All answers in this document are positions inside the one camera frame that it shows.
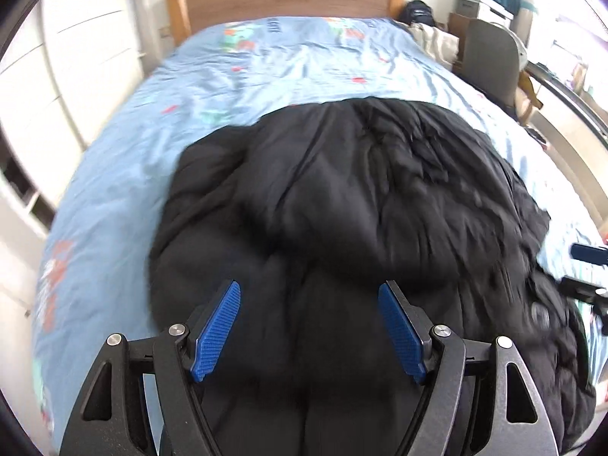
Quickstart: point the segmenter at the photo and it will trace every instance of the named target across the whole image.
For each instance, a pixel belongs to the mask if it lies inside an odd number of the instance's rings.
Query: chair
[[[461,76],[494,102],[515,105],[520,49],[504,27],[475,19],[466,33]]]

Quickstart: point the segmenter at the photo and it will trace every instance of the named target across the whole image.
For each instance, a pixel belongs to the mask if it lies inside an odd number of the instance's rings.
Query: black jacket
[[[292,106],[184,151],[150,253],[151,307],[166,328],[224,279],[240,283],[241,311],[204,381],[226,456],[394,454],[420,390],[378,312],[388,279],[461,337],[511,337],[565,449],[595,392],[580,317],[536,264],[548,223],[487,136],[449,111],[376,98]]]

